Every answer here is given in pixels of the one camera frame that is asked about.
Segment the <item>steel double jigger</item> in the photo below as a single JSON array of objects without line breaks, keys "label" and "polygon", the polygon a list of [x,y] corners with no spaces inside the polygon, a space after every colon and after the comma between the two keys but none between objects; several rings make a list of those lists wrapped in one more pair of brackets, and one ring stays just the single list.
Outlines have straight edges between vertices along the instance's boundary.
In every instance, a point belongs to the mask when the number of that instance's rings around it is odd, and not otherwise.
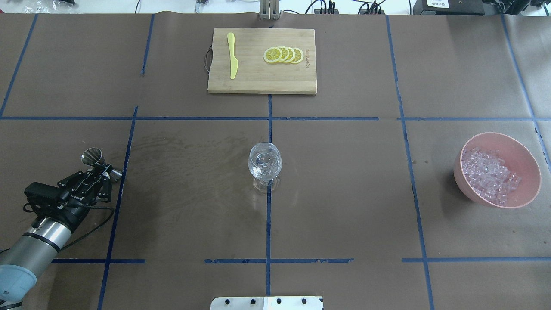
[{"label": "steel double jigger", "polygon": [[102,150],[97,147],[86,149],[81,154],[81,162],[90,167],[96,167],[111,182],[115,183],[122,178],[122,171],[106,163]]}]

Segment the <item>clear wine glass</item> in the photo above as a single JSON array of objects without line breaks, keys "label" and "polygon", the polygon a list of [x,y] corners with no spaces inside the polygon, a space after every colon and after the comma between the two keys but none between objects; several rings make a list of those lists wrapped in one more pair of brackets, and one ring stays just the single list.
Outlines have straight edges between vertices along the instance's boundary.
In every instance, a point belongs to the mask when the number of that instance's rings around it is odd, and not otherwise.
[{"label": "clear wine glass", "polygon": [[248,168],[257,191],[264,194],[273,192],[279,184],[282,167],[281,152],[273,143],[257,143],[250,150]]}]

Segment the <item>pink bowl of ice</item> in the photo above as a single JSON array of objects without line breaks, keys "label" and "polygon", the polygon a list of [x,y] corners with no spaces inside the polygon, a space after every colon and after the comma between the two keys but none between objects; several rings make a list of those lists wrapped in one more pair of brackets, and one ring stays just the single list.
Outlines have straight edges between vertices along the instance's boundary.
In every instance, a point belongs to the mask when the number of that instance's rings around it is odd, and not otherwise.
[{"label": "pink bowl of ice", "polygon": [[527,206],[542,185],[539,165],[517,140],[497,132],[470,138],[457,155],[453,176],[473,202],[514,209]]}]

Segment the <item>bamboo cutting board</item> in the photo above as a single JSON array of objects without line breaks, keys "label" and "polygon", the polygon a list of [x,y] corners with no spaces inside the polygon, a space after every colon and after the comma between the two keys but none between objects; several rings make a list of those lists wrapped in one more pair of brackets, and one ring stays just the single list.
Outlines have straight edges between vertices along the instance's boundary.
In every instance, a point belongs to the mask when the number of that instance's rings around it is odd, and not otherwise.
[{"label": "bamboo cutting board", "polygon": [[[227,34],[235,34],[238,72],[230,79]],[[269,64],[270,47],[297,47],[305,52],[299,64]],[[227,94],[317,94],[316,33],[313,29],[215,28],[208,92]]]}]

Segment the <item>yellow plastic knife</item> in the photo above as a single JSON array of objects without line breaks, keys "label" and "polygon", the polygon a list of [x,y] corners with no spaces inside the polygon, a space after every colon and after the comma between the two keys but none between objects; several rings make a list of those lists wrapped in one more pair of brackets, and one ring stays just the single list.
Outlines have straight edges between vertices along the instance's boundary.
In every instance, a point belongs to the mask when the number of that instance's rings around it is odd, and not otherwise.
[{"label": "yellow plastic knife", "polygon": [[227,43],[229,48],[229,61],[230,61],[230,79],[235,79],[238,72],[238,59],[235,55],[235,34],[227,33]]}]

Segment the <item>lemon slices stack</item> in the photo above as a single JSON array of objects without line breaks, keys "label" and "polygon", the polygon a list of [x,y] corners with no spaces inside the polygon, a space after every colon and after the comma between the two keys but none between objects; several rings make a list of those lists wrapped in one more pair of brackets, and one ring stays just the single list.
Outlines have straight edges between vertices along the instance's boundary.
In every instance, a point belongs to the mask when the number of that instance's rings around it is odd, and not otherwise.
[{"label": "lemon slices stack", "polygon": [[267,48],[263,53],[263,59],[269,64],[299,64],[303,61],[305,52],[297,47],[274,46]]}]

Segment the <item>black computer box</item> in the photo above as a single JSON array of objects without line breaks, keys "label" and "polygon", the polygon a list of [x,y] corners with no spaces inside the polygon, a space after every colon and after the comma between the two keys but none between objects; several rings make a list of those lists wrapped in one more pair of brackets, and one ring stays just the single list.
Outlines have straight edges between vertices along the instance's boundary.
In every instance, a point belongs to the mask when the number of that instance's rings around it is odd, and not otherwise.
[{"label": "black computer box", "polygon": [[413,5],[414,15],[483,16],[482,0],[418,0]]}]

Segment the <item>aluminium frame post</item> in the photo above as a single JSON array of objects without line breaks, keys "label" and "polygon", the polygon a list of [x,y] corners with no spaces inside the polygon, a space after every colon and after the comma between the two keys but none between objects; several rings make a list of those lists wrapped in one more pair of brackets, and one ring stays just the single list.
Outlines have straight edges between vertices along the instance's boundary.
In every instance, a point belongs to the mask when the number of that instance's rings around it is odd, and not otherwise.
[{"label": "aluminium frame post", "polygon": [[280,0],[260,0],[259,5],[260,20],[277,20],[281,17]]}]

